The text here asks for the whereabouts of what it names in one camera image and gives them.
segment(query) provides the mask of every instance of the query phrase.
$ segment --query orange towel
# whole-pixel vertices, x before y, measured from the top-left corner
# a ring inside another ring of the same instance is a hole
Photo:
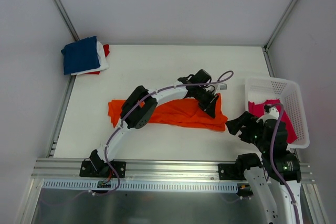
[[[115,127],[121,113],[121,106],[124,100],[112,100],[109,102],[109,113],[111,123]],[[216,104],[216,118],[211,118],[198,107],[195,99],[183,99],[167,102],[158,106],[149,123],[163,123],[189,128],[203,128],[214,131],[225,131],[227,117],[222,114],[221,95]]]

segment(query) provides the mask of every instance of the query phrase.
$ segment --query stack of folded cloths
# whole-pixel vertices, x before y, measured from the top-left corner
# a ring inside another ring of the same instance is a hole
[[[64,56],[64,74],[99,74],[101,70],[109,68],[106,61],[109,45],[103,46],[96,36],[67,44],[61,52]]]

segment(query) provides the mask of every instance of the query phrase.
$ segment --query white plastic basket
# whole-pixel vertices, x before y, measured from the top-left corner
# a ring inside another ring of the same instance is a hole
[[[285,107],[298,136],[298,139],[288,146],[290,148],[307,148],[309,146],[309,134],[299,85],[293,81],[272,77],[246,79],[245,109],[247,111],[249,101],[259,104],[274,99],[279,99]]]

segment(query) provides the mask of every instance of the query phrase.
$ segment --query white wall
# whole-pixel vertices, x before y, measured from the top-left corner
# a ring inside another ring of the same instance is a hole
[[[301,87],[310,146],[301,151],[317,178],[331,223],[336,223],[336,0],[300,0],[270,57],[277,77]]]
[[[49,144],[68,78],[70,33],[52,0],[0,0],[0,216],[15,221],[35,160]]]
[[[290,0],[62,0],[80,37],[150,44],[264,45]]]

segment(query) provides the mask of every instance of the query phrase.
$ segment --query table surface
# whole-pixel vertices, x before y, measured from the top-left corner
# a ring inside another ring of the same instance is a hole
[[[100,75],[76,78],[54,157],[88,157],[113,132],[108,102],[127,99],[139,85],[166,87],[200,69],[217,80],[233,70],[221,91],[222,112],[231,120],[245,110],[245,79],[269,76],[261,47],[113,45],[107,60],[110,68]],[[116,158],[234,161],[250,152],[258,150],[228,131],[148,124],[123,139]]]

